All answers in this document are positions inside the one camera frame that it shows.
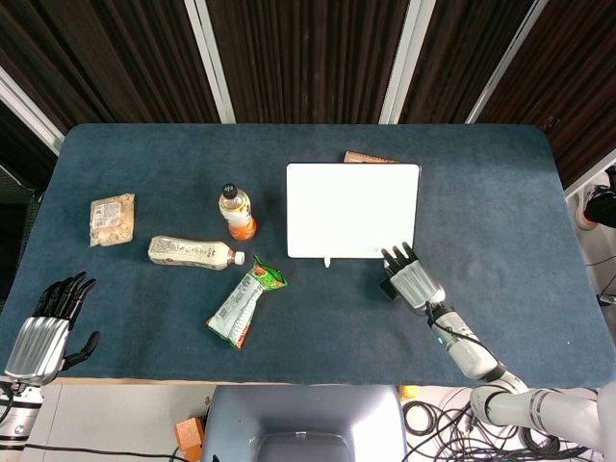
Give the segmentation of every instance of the bottle label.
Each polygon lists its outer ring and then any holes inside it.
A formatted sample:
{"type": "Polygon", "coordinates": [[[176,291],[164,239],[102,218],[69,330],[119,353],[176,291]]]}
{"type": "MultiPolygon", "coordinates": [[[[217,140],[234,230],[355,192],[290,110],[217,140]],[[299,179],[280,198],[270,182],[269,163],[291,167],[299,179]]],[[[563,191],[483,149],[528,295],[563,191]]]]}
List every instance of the bottle label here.
{"type": "Polygon", "coordinates": [[[159,265],[185,265],[221,270],[226,267],[226,254],[217,252],[217,243],[203,243],[163,236],[152,238],[147,254],[159,265]]]}
{"type": "Polygon", "coordinates": [[[248,226],[252,221],[252,215],[250,214],[250,200],[246,198],[246,201],[238,209],[228,210],[220,207],[220,212],[224,219],[227,220],[229,226],[234,228],[242,228],[248,226]]]}

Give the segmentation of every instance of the blue tablecloth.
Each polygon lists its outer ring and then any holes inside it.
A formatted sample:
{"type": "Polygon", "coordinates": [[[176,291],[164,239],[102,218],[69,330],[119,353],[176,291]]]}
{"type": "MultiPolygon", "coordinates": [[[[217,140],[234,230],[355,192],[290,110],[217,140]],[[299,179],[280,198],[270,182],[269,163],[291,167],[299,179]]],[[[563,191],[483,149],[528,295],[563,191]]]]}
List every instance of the blue tablecloth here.
{"type": "Polygon", "coordinates": [[[51,282],[98,279],[69,341],[101,331],[91,359],[67,373],[295,383],[468,380],[425,319],[378,289],[380,260],[287,257],[285,168],[341,162],[346,150],[422,166],[415,247],[449,301],[532,386],[597,386],[614,347],[591,292],[550,147],[514,125],[105,125],[74,128],[0,317],[0,362],[51,282]],[[227,235],[220,186],[253,203],[251,242],[227,235]],[[89,247],[90,202],[136,194],[135,238],[89,247]],[[152,264],[152,236],[222,240],[279,268],[241,351],[204,326],[249,266],[216,272],[152,264]]]}

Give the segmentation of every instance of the black cable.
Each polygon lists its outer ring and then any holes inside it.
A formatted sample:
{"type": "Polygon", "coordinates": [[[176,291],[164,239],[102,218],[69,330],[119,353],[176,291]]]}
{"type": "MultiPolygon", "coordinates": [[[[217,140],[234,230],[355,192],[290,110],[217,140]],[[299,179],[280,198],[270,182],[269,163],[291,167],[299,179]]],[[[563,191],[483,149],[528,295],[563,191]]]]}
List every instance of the black cable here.
{"type": "Polygon", "coordinates": [[[402,406],[402,414],[404,415],[404,426],[406,427],[406,431],[408,431],[411,435],[415,435],[415,436],[425,436],[425,435],[429,435],[430,433],[432,433],[434,429],[436,428],[436,410],[435,409],[440,411],[440,409],[436,407],[434,404],[430,404],[429,402],[425,402],[425,401],[405,402],[404,405],[402,406]],[[407,417],[408,413],[414,407],[419,407],[423,409],[423,411],[425,412],[425,415],[427,416],[427,425],[423,429],[418,430],[416,428],[413,428],[408,422],[408,417],[407,417]]]}
{"type": "MultiPolygon", "coordinates": [[[[466,405],[466,406],[465,406],[465,407],[461,410],[461,412],[460,412],[460,414],[458,415],[458,417],[460,417],[460,418],[461,418],[463,415],[465,415],[465,414],[466,414],[466,411],[467,411],[468,409],[470,409],[470,408],[471,408],[471,405],[470,405],[470,404],[467,404],[467,405],[466,405]]],[[[446,424],[444,427],[437,429],[437,430],[436,430],[436,433],[434,433],[432,436],[429,436],[428,438],[426,438],[425,440],[423,440],[423,441],[422,441],[421,443],[419,443],[417,446],[412,447],[411,445],[409,445],[409,446],[411,447],[411,450],[409,450],[409,451],[406,453],[406,455],[404,455],[404,457],[402,458],[401,462],[405,462],[406,460],[408,460],[409,456],[410,456],[413,452],[417,451],[417,449],[419,449],[420,447],[422,447],[425,443],[427,443],[428,441],[430,441],[430,440],[434,439],[437,435],[441,434],[443,431],[445,431],[446,429],[448,429],[450,426],[452,426],[452,425],[454,425],[454,424],[457,424],[458,422],[459,422],[459,419],[456,417],[456,418],[452,419],[451,421],[449,421],[449,423],[448,423],[448,424],[446,424]]]]}
{"type": "Polygon", "coordinates": [[[605,263],[605,262],[607,262],[607,261],[609,261],[609,260],[611,260],[611,259],[613,259],[613,258],[616,258],[616,255],[612,255],[611,257],[606,258],[605,260],[601,260],[600,262],[597,262],[597,263],[589,263],[589,264],[588,264],[588,265],[586,265],[586,266],[587,266],[587,267],[595,267],[596,265],[600,265],[601,263],[605,263]]]}
{"type": "MultiPolygon", "coordinates": [[[[460,389],[453,394],[447,403],[452,401],[463,390],[465,389],[460,389]]],[[[504,462],[505,460],[507,462],[539,462],[542,460],[566,459],[592,462],[592,460],[582,457],[590,449],[579,445],[569,448],[569,442],[537,431],[538,434],[546,438],[546,442],[540,444],[533,439],[531,430],[528,428],[509,426],[497,434],[491,431],[488,425],[482,421],[476,421],[476,437],[471,436],[470,426],[467,426],[469,429],[466,432],[463,432],[461,429],[466,418],[469,418],[469,424],[476,419],[472,413],[469,413],[471,409],[470,404],[467,403],[462,409],[444,408],[424,401],[408,401],[404,403],[402,410],[407,431],[411,435],[426,436],[426,438],[416,446],[407,443],[410,450],[405,454],[402,462],[407,461],[413,453],[434,461],[443,462],[504,462]],[[428,418],[427,426],[414,428],[412,421],[409,422],[409,412],[415,408],[423,409],[428,418]],[[432,429],[433,433],[428,436],[427,430],[429,428],[432,429]],[[524,447],[506,449],[507,443],[518,436],[518,434],[520,434],[520,440],[524,447]],[[422,446],[430,441],[437,445],[434,454],[421,450],[422,446]]]]}
{"type": "Polygon", "coordinates": [[[496,360],[497,363],[499,362],[499,360],[494,355],[492,350],[490,348],[488,348],[486,345],[484,345],[480,340],[474,339],[473,337],[471,337],[469,335],[460,334],[459,332],[454,331],[451,327],[444,327],[442,324],[437,322],[434,319],[434,314],[432,313],[432,304],[431,303],[428,302],[428,303],[425,304],[425,312],[427,313],[427,316],[430,319],[430,321],[432,321],[432,323],[434,325],[436,325],[439,329],[443,330],[444,332],[448,332],[450,335],[452,335],[454,337],[457,337],[459,339],[465,339],[465,340],[468,340],[469,342],[473,342],[474,344],[479,345],[480,347],[485,349],[488,353],[490,353],[490,356],[492,356],[496,360]]]}
{"type": "Polygon", "coordinates": [[[180,448],[176,448],[174,452],[171,453],[171,455],[169,456],[169,460],[168,462],[173,462],[173,459],[175,458],[175,454],[177,454],[177,451],[180,450],[180,448]]]}
{"type": "Polygon", "coordinates": [[[5,405],[6,407],[4,408],[4,412],[2,413],[2,416],[0,416],[0,424],[1,424],[11,412],[11,408],[13,407],[14,396],[13,396],[13,390],[11,389],[11,385],[6,382],[0,382],[0,390],[2,390],[2,393],[7,396],[7,400],[8,400],[7,404],[5,405]]]}
{"type": "Polygon", "coordinates": [[[607,288],[611,285],[612,282],[614,282],[614,279],[616,279],[616,274],[614,274],[614,277],[612,277],[609,282],[607,283],[607,285],[605,287],[603,287],[603,290],[601,291],[601,293],[599,294],[599,298],[601,298],[603,296],[603,294],[605,294],[605,291],[607,290],[607,288]]]}
{"type": "Polygon", "coordinates": [[[130,457],[142,457],[146,459],[168,459],[168,460],[179,460],[180,462],[191,462],[189,459],[185,459],[184,457],[180,457],[178,455],[169,455],[169,454],[145,454],[141,452],[131,452],[128,450],[101,450],[101,449],[89,449],[89,448],[62,448],[57,446],[44,446],[44,445],[34,445],[31,443],[27,443],[25,445],[26,448],[31,449],[43,449],[43,450],[58,450],[62,452],[87,452],[89,454],[100,454],[100,455],[126,455],[130,457]]]}
{"type": "Polygon", "coordinates": [[[465,390],[470,390],[470,388],[469,388],[469,387],[462,387],[462,388],[458,389],[458,390],[457,390],[457,391],[456,391],[453,395],[451,395],[451,396],[449,397],[449,399],[448,399],[447,401],[445,401],[445,403],[443,404],[443,409],[447,409],[447,405],[448,405],[450,402],[452,402],[452,401],[455,399],[455,397],[457,397],[458,395],[460,395],[460,394],[461,394],[462,392],[464,392],[465,390]]]}
{"type": "Polygon", "coordinates": [[[520,430],[520,439],[528,449],[537,452],[544,452],[545,454],[553,454],[560,451],[560,440],[555,436],[546,435],[547,440],[539,445],[532,439],[532,433],[530,428],[522,428],[520,430]]]}

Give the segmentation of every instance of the orange object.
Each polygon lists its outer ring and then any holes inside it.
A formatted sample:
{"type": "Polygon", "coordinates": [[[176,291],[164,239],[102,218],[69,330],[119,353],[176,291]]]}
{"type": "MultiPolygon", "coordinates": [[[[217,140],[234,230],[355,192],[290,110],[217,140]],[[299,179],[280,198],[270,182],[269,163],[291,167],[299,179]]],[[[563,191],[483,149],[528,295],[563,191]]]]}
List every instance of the orange object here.
{"type": "Polygon", "coordinates": [[[229,234],[236,241],[248,241],[257,234],[257,221],[254,218],[250,218],[250,223],[247,226],[239,228],[229,225],[229,234]]]}
{"type": "Polygon", "coordinates": [[[192,462],[201,460],[205,430],[201,420],[193,417],[177,423],[174,428],[178,448],[184,452],[184,458],[192,462]]]}
{"type": "Polygon", "coordinates": [[[218,199],[220,213],[229,223],[229,234],[236,241],[248,241],[257,233],[257,222],[252,217],[250,198],[233,183],[222,187],[218,199]]]}

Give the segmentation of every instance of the white board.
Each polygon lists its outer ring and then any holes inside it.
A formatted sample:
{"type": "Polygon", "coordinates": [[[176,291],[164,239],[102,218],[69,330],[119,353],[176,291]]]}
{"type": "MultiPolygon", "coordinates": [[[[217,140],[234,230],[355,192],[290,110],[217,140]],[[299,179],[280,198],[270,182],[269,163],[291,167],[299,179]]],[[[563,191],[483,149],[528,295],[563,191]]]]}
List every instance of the white board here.
{"type": "Polygon", "coordinates": [[[420,167],[288,164],[287,252],[292,258],[383,258],[413,245],[420,167]]]}

